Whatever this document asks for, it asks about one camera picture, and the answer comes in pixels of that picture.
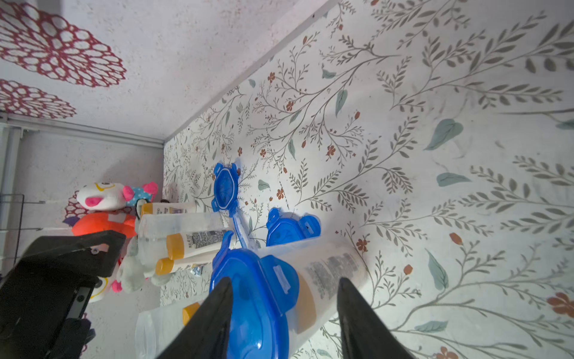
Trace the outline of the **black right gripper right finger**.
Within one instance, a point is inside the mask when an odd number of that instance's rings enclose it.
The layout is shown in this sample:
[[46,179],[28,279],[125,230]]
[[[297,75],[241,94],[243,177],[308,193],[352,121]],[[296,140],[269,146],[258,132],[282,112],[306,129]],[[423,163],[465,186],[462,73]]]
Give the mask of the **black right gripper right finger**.
[[393,336],[348,278],[339,280],[337,310],[342,357],[349,359],[411,359],[413,356]]

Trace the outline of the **blue lid front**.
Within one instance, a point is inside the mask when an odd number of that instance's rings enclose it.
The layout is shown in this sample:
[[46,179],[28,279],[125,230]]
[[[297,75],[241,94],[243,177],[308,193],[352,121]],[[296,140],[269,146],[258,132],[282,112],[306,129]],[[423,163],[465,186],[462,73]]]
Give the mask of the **blue lid front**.
[[224,233],[212,261],[211,288],[229,278],[233,286],[228,358],[288,358],[287,313],[300,294],[296,270],[287,262],[259,257],[244,248],[230,248],[234,233]]

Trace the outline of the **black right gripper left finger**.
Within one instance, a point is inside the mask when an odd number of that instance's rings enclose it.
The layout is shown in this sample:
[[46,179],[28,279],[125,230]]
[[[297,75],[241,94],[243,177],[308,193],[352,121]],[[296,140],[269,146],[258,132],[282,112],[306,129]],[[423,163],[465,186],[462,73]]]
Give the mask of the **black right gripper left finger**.
[[160,359],[226,358],[233,314],[233,285],[223,278]]

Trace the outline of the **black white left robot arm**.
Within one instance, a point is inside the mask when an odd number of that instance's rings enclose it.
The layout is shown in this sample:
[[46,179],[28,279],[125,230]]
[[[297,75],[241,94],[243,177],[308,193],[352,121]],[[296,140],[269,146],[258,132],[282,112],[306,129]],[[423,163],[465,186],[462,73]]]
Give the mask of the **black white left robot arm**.
[[42,236],[1,281],[2,358],[79,358],[95,337],[85,310],[126,236]]

